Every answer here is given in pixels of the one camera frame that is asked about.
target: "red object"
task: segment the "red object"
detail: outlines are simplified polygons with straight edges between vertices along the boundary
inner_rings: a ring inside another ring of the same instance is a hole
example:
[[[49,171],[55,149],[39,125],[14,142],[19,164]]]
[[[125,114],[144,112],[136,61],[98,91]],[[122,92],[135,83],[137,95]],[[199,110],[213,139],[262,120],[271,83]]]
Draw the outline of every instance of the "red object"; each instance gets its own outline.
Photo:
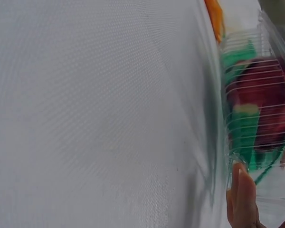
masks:
[[[285,140],[285,67],[280,65],[275,58],[253,59],[226,88],[232,106],[255,104],[260,109],[257,152],[280,147]]]

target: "clear plastic wrap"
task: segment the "clear plastic wrap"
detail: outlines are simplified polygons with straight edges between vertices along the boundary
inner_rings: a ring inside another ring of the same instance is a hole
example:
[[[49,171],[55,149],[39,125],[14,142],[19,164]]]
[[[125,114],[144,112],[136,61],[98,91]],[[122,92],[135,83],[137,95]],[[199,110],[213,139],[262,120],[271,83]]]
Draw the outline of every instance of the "clear plastic wrap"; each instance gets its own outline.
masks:
[[[281,31],[285,34],[285,28],[276,28],[260,12],[257,28],[232,33],[220,45],[229,167],[234,160],[246,165],[267,228],[279,227],[285,220],[285,36]]]

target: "gray surface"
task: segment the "gray surface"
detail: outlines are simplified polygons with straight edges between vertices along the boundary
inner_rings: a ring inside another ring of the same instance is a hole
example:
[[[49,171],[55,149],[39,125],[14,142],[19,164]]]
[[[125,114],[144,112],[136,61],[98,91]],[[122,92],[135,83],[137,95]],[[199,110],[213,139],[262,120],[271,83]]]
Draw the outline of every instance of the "gray surface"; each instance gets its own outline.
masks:
[[[0,0],[0,228],[216,227],[202,0]]]

